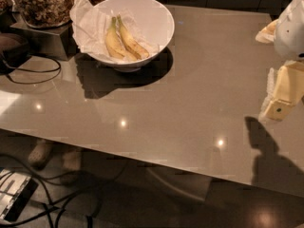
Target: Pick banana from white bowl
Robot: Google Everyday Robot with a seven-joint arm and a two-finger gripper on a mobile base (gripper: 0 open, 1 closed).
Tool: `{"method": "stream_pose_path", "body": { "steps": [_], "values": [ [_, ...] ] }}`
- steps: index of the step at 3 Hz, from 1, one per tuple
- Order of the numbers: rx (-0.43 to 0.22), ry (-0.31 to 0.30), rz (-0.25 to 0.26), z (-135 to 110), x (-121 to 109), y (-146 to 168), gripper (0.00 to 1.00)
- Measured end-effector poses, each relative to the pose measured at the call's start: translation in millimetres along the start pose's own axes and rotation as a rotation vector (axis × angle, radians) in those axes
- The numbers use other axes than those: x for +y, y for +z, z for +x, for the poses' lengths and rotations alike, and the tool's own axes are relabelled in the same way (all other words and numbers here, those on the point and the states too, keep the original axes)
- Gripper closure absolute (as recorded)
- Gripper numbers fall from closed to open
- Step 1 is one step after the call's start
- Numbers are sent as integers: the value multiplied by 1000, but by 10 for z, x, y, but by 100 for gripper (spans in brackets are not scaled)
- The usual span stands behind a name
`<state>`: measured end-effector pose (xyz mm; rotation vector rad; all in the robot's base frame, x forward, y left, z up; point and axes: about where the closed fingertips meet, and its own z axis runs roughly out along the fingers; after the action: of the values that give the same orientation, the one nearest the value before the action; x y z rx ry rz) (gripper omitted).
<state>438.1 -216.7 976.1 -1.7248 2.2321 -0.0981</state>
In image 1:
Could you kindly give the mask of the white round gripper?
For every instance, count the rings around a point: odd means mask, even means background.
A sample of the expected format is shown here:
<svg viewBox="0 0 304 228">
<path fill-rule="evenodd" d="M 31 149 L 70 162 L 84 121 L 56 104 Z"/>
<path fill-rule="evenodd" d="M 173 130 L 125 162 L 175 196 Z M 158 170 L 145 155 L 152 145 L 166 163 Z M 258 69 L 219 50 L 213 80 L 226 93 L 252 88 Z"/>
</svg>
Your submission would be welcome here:
<svg viewBox="0 0 304 228">
<path fill-rule="evenodd" d="M 304 0 L 292 0 L 287 8 L 256 35 L 260 43 L 274 42 L 275 51 L 286 60 L 270 69 L 263 116 L 282 121 L 304 97 Z"/>
</svg>

